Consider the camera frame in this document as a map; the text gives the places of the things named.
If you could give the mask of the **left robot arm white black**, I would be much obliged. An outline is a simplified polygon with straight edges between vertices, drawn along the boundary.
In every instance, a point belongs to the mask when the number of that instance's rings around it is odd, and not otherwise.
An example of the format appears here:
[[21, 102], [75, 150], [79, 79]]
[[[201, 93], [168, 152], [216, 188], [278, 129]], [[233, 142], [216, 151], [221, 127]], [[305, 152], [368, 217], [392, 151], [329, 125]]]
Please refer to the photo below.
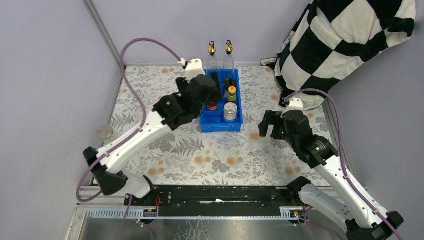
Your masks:
[[145, 177], [124, 173], [123, 167], [157, 139], [199, 118], [206, 105], [223, 99], [217, 73], [200, 74], [190, 81], [178, 77], [175, 81], [178, 92], [163, 96], [139, 126], [108, 145], [83, 151], [101, 194], [111, 196], [123, 191], [135, 196], [144, 206], [152, 204], [155, 200], [152, 184]]

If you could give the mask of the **glass oil bottle gold spout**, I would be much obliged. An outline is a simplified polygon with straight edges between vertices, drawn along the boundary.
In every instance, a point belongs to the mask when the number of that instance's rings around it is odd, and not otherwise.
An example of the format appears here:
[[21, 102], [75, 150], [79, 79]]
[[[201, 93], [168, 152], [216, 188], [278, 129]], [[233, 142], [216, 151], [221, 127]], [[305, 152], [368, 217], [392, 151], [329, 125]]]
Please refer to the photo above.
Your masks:
[[208, 48], [209, 56], [206, 59], [206, 69], [209, 73], [216, 72], [218, 69], [218, 58], [216, 56], [215, 42], [210, 41]]

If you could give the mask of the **floral table mat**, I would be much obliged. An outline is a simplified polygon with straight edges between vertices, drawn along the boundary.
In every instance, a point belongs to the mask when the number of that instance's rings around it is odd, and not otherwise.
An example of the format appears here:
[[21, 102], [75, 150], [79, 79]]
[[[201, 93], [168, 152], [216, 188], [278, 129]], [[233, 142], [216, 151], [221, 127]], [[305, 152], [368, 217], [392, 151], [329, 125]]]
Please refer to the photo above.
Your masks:
[[[162, 136], [133, 157], [124, 170], [157, 185], [285, 186], [303, 176], [317, 186], [327, 182], [300, 161], [283, 140], [260, 137], [266, 110], [281, 111], [281, 89], [269, 67], [238, 68], [243, 124], [240, 132], [203, 133], [198, 119]], [[116, 139], [143, 118], [133, 87], [150, 111], [162, 96], [175, 93], [179, 67], [129, 66], [111, 116]]]

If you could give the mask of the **black white checkered cloth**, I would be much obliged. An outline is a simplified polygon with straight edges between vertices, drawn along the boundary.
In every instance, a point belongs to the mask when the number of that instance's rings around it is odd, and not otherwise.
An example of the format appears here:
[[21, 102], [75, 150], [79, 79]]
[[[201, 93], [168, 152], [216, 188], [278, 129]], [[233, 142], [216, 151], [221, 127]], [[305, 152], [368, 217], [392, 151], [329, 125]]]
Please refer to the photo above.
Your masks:
[[271, 68], [281, 88], [279, 105], [295, 95], [305, 110], [318, 108], [331, 88], [414, 31], [414, 0], [312, 0]]

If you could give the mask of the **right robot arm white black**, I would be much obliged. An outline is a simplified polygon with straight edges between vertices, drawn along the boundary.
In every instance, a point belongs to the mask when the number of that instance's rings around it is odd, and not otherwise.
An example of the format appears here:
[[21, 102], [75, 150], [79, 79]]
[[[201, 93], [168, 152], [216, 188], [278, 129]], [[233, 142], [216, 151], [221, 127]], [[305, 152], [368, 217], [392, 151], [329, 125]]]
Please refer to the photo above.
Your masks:
[[397, 211], [380, 205], [342, 166], [339, 153], [325, 137], [313, 134], [309, 119], [300, 110], [285, 113], [266, 110], [258, 125], [259, 135], [284, 140], [296, 156], [321, 175], [337, 193], [340, 201], [323, 193], [305, 177], [287, 185], [287, 201], [318, 210], [336, 223], [349, 240], [387, 240], [404, 223]]

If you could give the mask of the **brown sauce bottle yellow cap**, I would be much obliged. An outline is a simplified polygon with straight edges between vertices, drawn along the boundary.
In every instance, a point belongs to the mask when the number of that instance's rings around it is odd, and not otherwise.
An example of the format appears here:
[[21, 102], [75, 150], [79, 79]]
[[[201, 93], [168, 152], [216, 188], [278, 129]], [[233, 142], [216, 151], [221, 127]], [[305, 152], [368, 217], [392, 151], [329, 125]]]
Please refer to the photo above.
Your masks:
[[218, 109], [218, 103], [213, 102], [213, 103], [208, 104], [207, 109], [209, 111], [216, 111]]

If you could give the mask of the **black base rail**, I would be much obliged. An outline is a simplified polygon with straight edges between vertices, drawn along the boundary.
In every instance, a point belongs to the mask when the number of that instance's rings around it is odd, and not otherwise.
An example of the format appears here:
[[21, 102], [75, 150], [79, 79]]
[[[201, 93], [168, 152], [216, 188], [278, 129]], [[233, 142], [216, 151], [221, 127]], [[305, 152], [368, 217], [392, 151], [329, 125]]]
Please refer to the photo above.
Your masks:
[[159, 217], [279, 217], [281, 208], [305, 209], [285, 186], [157, 185], [143, 198], [126, 196], [123, 204], [152, 207]]

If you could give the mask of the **silver lid spice jar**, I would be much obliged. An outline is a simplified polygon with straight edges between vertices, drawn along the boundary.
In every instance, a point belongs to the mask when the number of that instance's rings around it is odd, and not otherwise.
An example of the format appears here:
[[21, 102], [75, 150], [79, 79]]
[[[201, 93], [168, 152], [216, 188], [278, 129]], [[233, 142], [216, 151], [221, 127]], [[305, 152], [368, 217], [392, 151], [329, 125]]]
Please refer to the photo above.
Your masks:
[[228, 102], [223, 108], [223, 121], [225, 123], [233, 123], [236, 121], [238, 113], [238, 107], [233, 102]]

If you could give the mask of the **blue plastic divided bin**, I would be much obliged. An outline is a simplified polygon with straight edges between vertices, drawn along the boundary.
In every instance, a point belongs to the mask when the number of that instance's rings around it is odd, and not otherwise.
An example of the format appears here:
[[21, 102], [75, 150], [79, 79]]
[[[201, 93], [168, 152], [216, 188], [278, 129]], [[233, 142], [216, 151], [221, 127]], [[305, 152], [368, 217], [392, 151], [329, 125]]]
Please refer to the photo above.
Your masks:
[[224, 118], [224, 107], [227, 103], [227, 97], [225, 96], [225, 84], [224, 77], [227, 75], [227, 72], [231, 73], [231, 71], [219, 69], [217, 71], [219, 82], [220, 82], [220, 90], [222, 93], [222, 101], [217, 103], [217, 110], [210, 111], [208, 106], [205, 105], [203, 107], [202, 114], [199, 118], [199, 124], [201, 126], [201, 130], [203, 133], [214, 133], [214, 132], [240, 132], [243, 120], [243, 107], [242, 107], [242, 95], [241, 95], [241, 85], [239, 78], [239, 70], [237, 68], [234, 69], [233, 80], [236, 83], [236, 105], [237, 105], [237, 113], [235, 120], [233, 122], [227, 122]]

